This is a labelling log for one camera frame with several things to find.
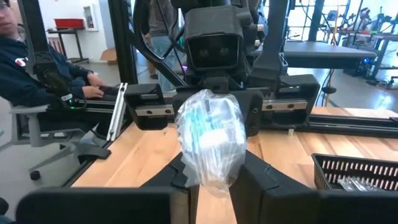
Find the black side table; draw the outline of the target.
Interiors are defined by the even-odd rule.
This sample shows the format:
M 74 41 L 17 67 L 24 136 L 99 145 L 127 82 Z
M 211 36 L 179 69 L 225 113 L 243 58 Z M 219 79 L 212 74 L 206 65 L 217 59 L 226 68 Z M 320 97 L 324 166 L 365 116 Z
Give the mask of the black side table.
M 65 57 L 67 56 L 67 52 L 66 52 L 66 48 L 65 48 L 65 44 L 64 44 L 62 35 L 73 35 L 75 37 L 79 57 L 70 57 L 69 61 L 71 61 L 72 63 L 82 63 L 82 62 L 89 63 L 90 62 L 89 58 L 86 58 L 83 56 L 83 52 L 81 50 L 80 39 L 78 36 L 78 29 L 76 29 L 76 28 L 67 28 L 67 29 L 56 28 L 56 29 L 48 29 L 47 32 L 49 34 L 57 34 L 58 35 L 60 45 L 61 45 L 62 54 L 64 54 Z

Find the brown cardboard box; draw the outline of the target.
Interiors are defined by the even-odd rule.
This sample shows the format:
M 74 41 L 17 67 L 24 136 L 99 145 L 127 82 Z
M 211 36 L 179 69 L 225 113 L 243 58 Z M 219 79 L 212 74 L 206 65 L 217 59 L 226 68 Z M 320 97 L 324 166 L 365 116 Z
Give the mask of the brown cardboard box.
M 100 60 L 106 62 L 108 65 L 116 65 L 118 63 L 116 49 L 111 48 L 103 51 Z

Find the person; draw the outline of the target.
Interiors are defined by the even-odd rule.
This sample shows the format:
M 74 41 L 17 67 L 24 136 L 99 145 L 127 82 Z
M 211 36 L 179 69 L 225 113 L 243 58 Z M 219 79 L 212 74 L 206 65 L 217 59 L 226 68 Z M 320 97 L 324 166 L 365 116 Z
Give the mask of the person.
M 142 25 L 148 25 L 145 35 L 149 35 L 154 53 L 157 56 L 163 56 L 171 45 L 169 31 L 177 18 L 177 13 L 170 0 L 144 0 L 143 10 L 146 13 L 143 20 L 146 22 L 142 21 Z M 179 56 L 182 55 L 177 53 L 177 50 L 171 50 L 164 59 L 164 63 L 173 68 L 180 59 Z M 175 85 L 168 81 L 162 73 L 157 72 L 157 75 L 163 92 L 175 91 Z
M 70 63 L 52 47 L 50 52 L 60 73 L 71 80 L 74 97 L 103 100 L 111 87 L 94 71 Z M 18 22 L 9 0 L 0 0 L 0 97 L 13 106 L 35 107 L 49 105 L 55 95 L 26 72 L 29 49 L 18 31 Z

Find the silver aluminium bracket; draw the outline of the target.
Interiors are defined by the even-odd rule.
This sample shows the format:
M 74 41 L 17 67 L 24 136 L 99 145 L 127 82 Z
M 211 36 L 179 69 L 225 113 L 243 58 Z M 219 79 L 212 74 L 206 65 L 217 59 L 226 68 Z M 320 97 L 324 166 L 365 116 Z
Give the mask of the silver aluminium bracket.
M 126 110 L 126 103 L 124 102 L 124 94 L 126 92 L 128 83 L 121 83 L 119 86 L 118 95 L 116 98 L 113 115 L 109 124 L 107 141 L 114 141 L 120 134 L 121 126 Z

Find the white wall cabinet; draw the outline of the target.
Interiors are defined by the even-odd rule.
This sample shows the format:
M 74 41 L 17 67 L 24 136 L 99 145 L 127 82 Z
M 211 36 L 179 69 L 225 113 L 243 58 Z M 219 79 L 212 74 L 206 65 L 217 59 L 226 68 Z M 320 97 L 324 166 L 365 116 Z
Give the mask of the white wall cabinet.
M 85 28 L 89 32 L 96 32 L 98 30 L 96 24 L 96 16 L 94 11 L 94 6 L 92 4 L 87 4 L 83 6 L 83 15 L 85 19 Z

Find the silver clear wrapped toiletry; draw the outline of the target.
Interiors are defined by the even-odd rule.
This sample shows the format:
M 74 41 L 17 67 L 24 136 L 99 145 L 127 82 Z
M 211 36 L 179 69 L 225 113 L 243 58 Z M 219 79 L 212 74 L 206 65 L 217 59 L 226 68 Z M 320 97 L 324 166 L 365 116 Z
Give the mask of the silver clear wrapped toiletry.
M 338 179 L 337 183 L 340 184 L 343 189 L 349 192 L 374 192 L 380 190 L 379 188 L 367 182 L 359 180 L 357 177 L 344 177 L 342 179 Z

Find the red storage bin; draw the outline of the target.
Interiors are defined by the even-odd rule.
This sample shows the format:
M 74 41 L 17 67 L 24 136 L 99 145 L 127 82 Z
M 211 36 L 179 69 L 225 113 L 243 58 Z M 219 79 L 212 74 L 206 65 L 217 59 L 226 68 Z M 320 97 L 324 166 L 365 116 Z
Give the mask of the red storage bin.
M 58 29 L 84 29 L 83 19 L 54 19 Z

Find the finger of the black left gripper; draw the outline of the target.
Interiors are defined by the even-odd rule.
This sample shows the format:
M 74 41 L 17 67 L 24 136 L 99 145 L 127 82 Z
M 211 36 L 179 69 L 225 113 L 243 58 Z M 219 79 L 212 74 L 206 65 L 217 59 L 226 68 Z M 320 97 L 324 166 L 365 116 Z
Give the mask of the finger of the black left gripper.
M 236 93 L 236 99 L 242 112 L 247 137 L 255 136 L 259 131 L 263 96 L 261 92 Z
M 177 93 L 173 96 L 172 105 L 174 108 L 174 123 L 177 121 L 178 110 L 188 98 L 190 98 L 190 93 Z

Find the green white toothbrush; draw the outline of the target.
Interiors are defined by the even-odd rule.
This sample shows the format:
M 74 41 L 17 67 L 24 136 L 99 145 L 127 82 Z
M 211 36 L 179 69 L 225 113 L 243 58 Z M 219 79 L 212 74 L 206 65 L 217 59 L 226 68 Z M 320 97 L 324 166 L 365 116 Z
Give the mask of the green white toothbrush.
M 201 90 L 178 109 L 175 125 L 185 185 L 201 185 L 217 197 L 228 195 L 246 155 L 246 132 L 236 97 Z

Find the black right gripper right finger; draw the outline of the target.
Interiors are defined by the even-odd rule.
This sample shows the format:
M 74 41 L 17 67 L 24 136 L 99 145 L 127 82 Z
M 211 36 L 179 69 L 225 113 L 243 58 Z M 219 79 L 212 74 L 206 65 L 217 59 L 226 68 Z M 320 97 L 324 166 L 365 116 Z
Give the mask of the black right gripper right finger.
M 247 151 L 229 188 L 237 224 L 316 224 L 319 193 Z

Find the black desk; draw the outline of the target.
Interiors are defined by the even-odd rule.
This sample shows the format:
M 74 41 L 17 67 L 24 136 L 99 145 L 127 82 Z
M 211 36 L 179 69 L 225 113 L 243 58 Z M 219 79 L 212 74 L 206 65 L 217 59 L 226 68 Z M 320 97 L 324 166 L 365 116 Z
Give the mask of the black desk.
M 285 59 L 293 68 L 354 69 L 363 59 L 374 59 L 376 53 L 323 42 L 286 42 Z

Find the grey office chair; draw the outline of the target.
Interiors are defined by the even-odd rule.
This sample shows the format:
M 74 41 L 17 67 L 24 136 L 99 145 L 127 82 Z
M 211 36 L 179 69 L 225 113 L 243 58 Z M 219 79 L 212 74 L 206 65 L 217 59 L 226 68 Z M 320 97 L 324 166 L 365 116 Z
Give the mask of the grey office chair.
M 107 159 L 111 151 L 97 144 L 81 142 L 83 136 L 91 131 L 93 124 L 87 121 L 56 121 L 54 123 L 40 119 L 47 112 L 46 106 L 26 108 L 11 106 L 13 145 L 29 144 L 32 147 L 44 147 L 49 144 L 59 144 L 60 150 L 48 159 L 29 169 L 30 179 L 41 179 L 39 169 L 68 156 L 74 156 L 79 161 L 86 158 Z

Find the black plastic basket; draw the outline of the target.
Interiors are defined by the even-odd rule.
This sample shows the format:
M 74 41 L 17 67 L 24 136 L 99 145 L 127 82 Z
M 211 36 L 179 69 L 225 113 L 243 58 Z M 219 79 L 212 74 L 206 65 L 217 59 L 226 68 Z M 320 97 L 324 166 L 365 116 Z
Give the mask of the black plastic basket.
M 355 177 L 379 189 L 398 191 L 398 162 L 317 153 L 312 159 L 318 189 L 342 189 L 340 179 Z

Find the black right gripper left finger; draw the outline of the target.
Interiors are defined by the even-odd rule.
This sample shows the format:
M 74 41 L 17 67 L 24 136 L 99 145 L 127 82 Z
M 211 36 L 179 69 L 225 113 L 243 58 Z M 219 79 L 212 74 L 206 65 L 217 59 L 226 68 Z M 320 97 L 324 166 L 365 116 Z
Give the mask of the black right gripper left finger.
M 184 217 L 188 218 L 182 224 L 196 224 L 199 185 L 186 187 L 188 178 L 183 174 L 185 164 L 183 154 L 178 153 L 162 170 L 142 184 L 142 187 L 171 187 L 184 194 L 186 209 Z

